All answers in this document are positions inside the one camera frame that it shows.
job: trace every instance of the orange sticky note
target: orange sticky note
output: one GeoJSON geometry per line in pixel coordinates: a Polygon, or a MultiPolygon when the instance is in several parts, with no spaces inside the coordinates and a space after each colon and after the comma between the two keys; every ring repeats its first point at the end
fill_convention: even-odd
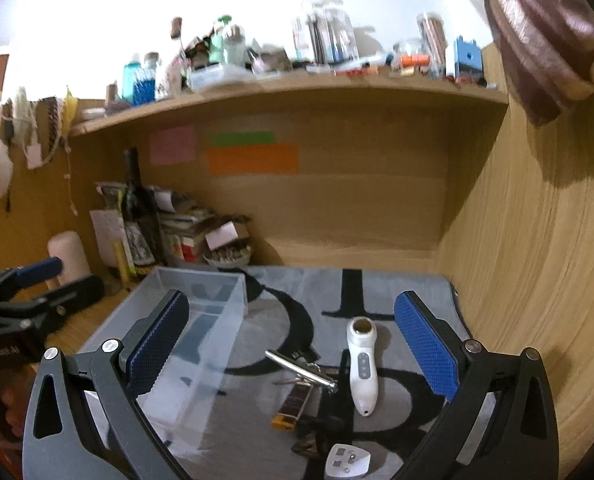
{"type": "Polygon", "coordinates": [[[299,169],[297,146],[294,144],[251,144],[210,148],[206,151],[206,158],[214,175],[295,174],[299,169]]]}

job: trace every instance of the silver bolt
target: silver bolt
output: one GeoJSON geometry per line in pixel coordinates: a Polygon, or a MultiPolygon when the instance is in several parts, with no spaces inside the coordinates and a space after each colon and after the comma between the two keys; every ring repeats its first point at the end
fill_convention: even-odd
{"type": "Polygon", "coordinates": [[[59,350],[56,349],[54,346],[51,346],[46,352],[44,352],[44,359],[54,359],[57,357],[59,350]]]}
{"type": "Polygon", "coordinates": [[[536,349],[528,347],[526,348],[526,357],[531,361],[539,361],[541,356],[539,355],[539,352],[536,351],[536,349]]]}
{"type": "Polygon", "coordinates": [[[117,348],[119,348],[119,341],[117,339],[107,339],[101,346],[101,349],[107,353],[114,352],[117,348]]]}
{"type": "Polygon", "coordinates": [[[479,352],[481,352],[483,348],[483,346],[481,346],[481,343],[476,339],[468,339],[464,343],[464,346],[466,347],[466,350],[468,350],[468,352],[470,352],[471,354],[478,354],[479,352]]]}

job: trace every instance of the wine bottle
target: wine bottle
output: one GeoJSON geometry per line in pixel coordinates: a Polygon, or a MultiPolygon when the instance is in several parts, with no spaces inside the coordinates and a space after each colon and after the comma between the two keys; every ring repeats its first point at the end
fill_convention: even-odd
{"type": "Polygon", "coordinates": [[[157,206],[142,186],[137,148],[125,150],[128,165],[126,192],[121,209],[124,221],[124,250],[133,276],[142,280],[154,267],[164,265],[164,249],[157,219],[157,206]]]}

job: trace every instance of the white power plug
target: white power plug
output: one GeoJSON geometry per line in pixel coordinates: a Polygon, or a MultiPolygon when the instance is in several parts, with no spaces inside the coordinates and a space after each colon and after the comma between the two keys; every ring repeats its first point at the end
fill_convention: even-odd
{"type": "Polygon", "coordinates": [[[368,416],[377,404],[377,328],[367,317],[353,317],[346,327],[346,336],[350,351],[350,393],[359,414],[368,416]]]}
{"type": "Polygon", "coordinates": [[[360,447],[335,444],[326,459],[324,469],[327,480],[333,478],[362,478],[368,473],[371,454],[360,447]]]}

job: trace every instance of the sticky note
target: sticky note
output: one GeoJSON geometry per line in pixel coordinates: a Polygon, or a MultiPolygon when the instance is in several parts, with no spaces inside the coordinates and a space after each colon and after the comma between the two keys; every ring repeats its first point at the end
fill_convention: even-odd
{"type": "Polygon", "coordinates": [[[151,134],[151,164],[166,166],[190,162],[197,156],[197,139],[190,126],[160,130],[151,134]]]}
{"type": "Polygon", "coordinates": [[[272,144],[274,142],[275,134],[273,132],[219,132],[211,137],[211,145],[215,148],[272,144]]]}
{"type": "Polygon", "coordinates": [[[210,148],[206,151],[213,175],[246,173],[295,174],[299,160],[294,144],[252,144],[210,148]]]}

